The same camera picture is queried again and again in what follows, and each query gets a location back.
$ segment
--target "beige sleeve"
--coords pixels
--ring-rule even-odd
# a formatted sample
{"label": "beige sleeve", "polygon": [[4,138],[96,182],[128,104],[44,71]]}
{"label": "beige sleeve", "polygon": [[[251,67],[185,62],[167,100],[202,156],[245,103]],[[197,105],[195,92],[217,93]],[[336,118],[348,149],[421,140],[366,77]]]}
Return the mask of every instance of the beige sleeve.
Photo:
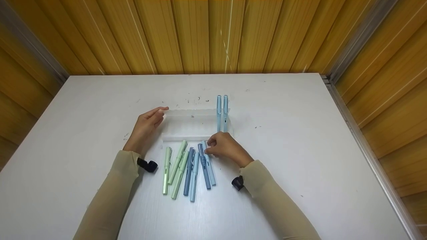
{"label": "beige sleeve", "polygon": [[110,172],[86,210],[74,240],[116,239],[132,184],[138,177],[139,154],[119,151]]}
{"label": "beige sleeve", "polygon": [[280,237],[293,240],[320,239],[304,213],[280,188],[260,161],[251,162],[241,168],[240,174],[246,189]]}

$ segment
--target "wooden panel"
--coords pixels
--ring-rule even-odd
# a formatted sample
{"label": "wooden panel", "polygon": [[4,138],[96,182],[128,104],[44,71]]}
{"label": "wooden panel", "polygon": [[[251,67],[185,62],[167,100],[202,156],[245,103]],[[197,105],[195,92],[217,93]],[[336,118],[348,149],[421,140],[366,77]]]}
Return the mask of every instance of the wooden panel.
{"label": "wooden panel", "polygon": [[37,118],[0,92],[0,136],[19,145]]}
{"label": "wooden panel", "polygon": [[207,0],[172,2],[184,73],[209,73]]}
{"label": "wooden panel", "polygon": [[427,1],[398,1],[338,81],[348,103],[427,19]]}
{"label": "wooden panel", "polygon": [[401,197],[427,191],[427,136],[382,157],[380,163]]}
{"label": "wooden panel", "polygon": [[402,201],[416,224],[427,224],[427,191],[404,197]]}
{"label": "wooden panel", "polygon": [[95,0],[61,0],[107,74],[132,74]]}
{"label": "wooden panel", "polygon": [[209,1],[211,73],[236,73],[244,0]]}
{"label": "wooden panel", "polygon": [[427,80],[362,128],[362,133],[381,158],[427,134]]}
{"label": "wooden panel", "polygon": [[427,23],[347,105],[359,127],[427,78]]}
{"label": "wooden panel", "polygon": [[136,0],[135,5],[157,72],[184,73],[170,0]]}
{"label": "wooden panel", "polygon": [[52,74],[2,24],[0,24],[0,48],[20,64],[52,96],[56,95],[59,91],[59,84]]}
{"label": "wooden panel", "polygon": [[8,1],[69,74],[84,75],[88,73],[34,0],[26,0],[25,3],[21,0]]}
{"label": "wooden panel", "polygon": [[133,74],[156,74],[157,69],[132,0],[98,1]]}
{"label": "wooden panel", "polygon": [[101,75],[104,70],[74,25],[59,0],[37,0],[38,5],[79,58],[89,74]]}
{"label": "wooden panel", "polygon": [[17,148],[18,145],[0,136],[0,171],[4,168]]}
{"label": "wooden panel", "polygon": [[0,72],[0,91],[37,118],[40,117],[52,95],[2,49]]}
{"label": "wooden panel", "polygon": [[326,38],[345,0],[321,0],[290,72],[306,72]]}
{"label": "wooden panel", "polygon": [[346,1],[308,72],[328,74],[336,59],[365,19],[375,0]]}
{"label": "wooden panel", "polygon": [[320,0],[283,2],[265,73],[287,73],[297,56]]}
{"label": "wooden panel", "polygon": [[237,63],[238,73],[263,71],[281,6],[282,0],[246,1]]}

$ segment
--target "metal frame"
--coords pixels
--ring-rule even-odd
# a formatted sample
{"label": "metal frame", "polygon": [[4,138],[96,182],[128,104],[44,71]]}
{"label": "metal frame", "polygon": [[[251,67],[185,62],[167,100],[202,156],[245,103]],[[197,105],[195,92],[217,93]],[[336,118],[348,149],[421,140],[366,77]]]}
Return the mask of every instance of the metal frame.
{"label": "metal frame", "polygon": [[70,75],[19,18],[6,0],[0,0],[0,24],[2,23],[49,70],[62,86]]}
{"label": "metal frame", "polygon": [[344,121],[347,123],[348,128],[350,129],[351,134],[354,137],[357,145],[360,148],[360,151],[363,153],[363,156],[366,159],[366,162],[369,164],[372,172],[380,183],[384,194],[387,196],[391,206],[395,210],[397,217],[402,223],[403,228],[405,229],[409,239],[411,240],[423,240],[421,232],[418,230],[414,220],[411,215],[408,213],[405,205],[403,204],[400,196],[395,191],[395,188],[391,184],[389,178],[384,172],[382,166],[380,165],[377,157],[373,153],[371,147],[366,141],[365,137],[362,134],[362,131],[357,126],[356,121],[336,90],[335,86],[331,83],[326,83],[326,88],[329,90],[332,99],[334,100],[337,108],[339,109]]}
{"label": "metal frame", "polygon": [[328,73],[335,84],[365,46],[398,0],[377,0]]}

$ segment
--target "hand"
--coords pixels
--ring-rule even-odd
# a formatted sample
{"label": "hand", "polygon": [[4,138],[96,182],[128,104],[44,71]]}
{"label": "hand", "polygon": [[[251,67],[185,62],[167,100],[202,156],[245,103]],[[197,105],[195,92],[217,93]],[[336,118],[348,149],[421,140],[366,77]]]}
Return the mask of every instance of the hand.
{"label": "hand", "polygon": [[214,154],[233,160],[239,167],[246,167],[254,159],[231,137],[228,132],[217,132],[208,140],[206,154]]}
{"label": "hand", "polygon": [[141,154],[144,144],[163,121],[163,111],[168,109],[169,107],[158,107],[139,115],[131,136],[123,147],[123,150]]}

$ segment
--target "black watch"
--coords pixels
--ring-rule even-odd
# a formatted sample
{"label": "black watch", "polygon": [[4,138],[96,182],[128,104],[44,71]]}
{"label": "black watch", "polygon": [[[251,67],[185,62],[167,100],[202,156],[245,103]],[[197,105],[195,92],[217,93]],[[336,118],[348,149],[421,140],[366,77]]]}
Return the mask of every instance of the black watch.
{"label": "black watch", "polygon": [[157,169],[157,163],[154,162],[154,161],[150,161],[150,162],[147,163],[146,160],[144,160],[142,158],[138,158],[138,160],[136,161],[136,163],[138,164],[138,166],[140,166],[141,168],[145,169],[149,173],[153,173]]}
{"label": "black watch", "polygon": [[242,175],[236,177],[231,181],[231,184],[237,189],[237,191],[240,191],[244,185],[243,185],[243,177]]}

